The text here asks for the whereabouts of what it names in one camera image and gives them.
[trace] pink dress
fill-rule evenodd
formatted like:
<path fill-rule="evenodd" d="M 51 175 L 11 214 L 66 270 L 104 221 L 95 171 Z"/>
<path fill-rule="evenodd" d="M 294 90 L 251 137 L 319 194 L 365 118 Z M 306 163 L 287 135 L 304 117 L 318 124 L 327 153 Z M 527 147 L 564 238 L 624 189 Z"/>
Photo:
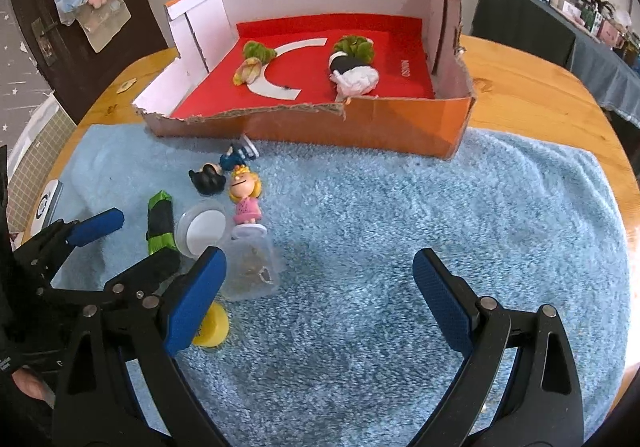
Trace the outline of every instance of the pink dress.
<path fill-rule="evenodd" d="M 243 223 L 249 223 L 250 220 L 262 219 L 262 213 L 258 206 L 258 200 L 255 198 L 242 198 L 238 205 L 236 205 L 236 215 L 234 221 L 236 225 L 242 225 Z"/>

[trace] human hand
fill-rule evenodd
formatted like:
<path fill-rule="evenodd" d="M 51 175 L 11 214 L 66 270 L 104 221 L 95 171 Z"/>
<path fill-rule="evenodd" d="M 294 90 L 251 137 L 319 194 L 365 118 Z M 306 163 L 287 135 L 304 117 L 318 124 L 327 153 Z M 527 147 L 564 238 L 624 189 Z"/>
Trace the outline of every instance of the human hand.
<path fill-rule="evenodd" d="M 45 400 L 44 384 L 31 371 L 20 368 L 12 374 L 15 385 L 25 395 L 36 400 Z"/>

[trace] wooden door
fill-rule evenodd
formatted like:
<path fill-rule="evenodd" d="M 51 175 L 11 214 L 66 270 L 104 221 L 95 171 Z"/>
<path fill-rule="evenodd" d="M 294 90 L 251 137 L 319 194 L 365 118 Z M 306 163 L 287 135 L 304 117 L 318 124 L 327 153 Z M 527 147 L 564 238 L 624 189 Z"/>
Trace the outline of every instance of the wooden door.
<path fill-rule="evenodd" d="M 49 82 L 60 104 L 78 123 L 100 94 L 129 64 L 167 48 L 147 0 L 124 0 L 129 19 L 98 53 L 94 51 L 78 22 L 58 25 L 47 31 L 56 56 L 47 65 L 31 28 L 37 18 L 47 28 L 59 21 L 54 0 L 11 0 L 38 68 Z"/>

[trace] green pom pom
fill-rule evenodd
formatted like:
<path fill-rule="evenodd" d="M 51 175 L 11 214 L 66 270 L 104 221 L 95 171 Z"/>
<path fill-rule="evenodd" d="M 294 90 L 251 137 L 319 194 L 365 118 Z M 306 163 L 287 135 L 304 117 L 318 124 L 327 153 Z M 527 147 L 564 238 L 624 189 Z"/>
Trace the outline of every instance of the green pom pom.
<path fill-rule="evenodd" d="M 345 35 L 334 45 L 334 52 L 345 52 L 350 57 L 360 59 L 365 64 L 371 64 L 373 57 L 373 43 L 360 35 Z"/>
<path fill-rule="evenodd" d="M 276 50 L 272 50 L 271 48 L 267 48 L 261 42 L 249 41 L 242 48 L 242 54 L 245 59 L 250 59 L 251 57 L 256 57 L 260 59 L 262 64 L 268 64 L 276 58 Z"/>

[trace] blue fuzzy blanket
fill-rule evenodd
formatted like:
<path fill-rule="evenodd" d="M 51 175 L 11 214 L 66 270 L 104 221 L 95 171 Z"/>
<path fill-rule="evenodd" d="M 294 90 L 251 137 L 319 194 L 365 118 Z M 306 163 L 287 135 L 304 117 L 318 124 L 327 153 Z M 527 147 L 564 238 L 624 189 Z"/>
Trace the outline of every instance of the blue fuzzy blanket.
<path fill-rule="evenodd" d="M 200 199 L 187 171 L 215 140 L 158 139 L 141 125 L 94 126 L 61 176 L 55 217 L 110 208 L 122 230 L 76 250 L 58 286 L 101 289 L 146 255 L 146 206 L 164 189 L 178 217 Z M 412 279 L 417 250 L 503 306 L 560 312 L 582 386 L 586 434 L 622 377 L 629 279 L 625 233 L 589 153 L 469 129 L 456 157 L 261 143 L 260 206 L 286 269 L 270 298 L 223 302 L 230 334 L 178 362 L 232 445 L 403 447 L 462 358 Z M 226 194 L 218 199 L 233 209 Z M 513 361 L 505 355 L 478 426 L 489 424 Z M 141 403 L 158 429 L 142 377 Z"/>

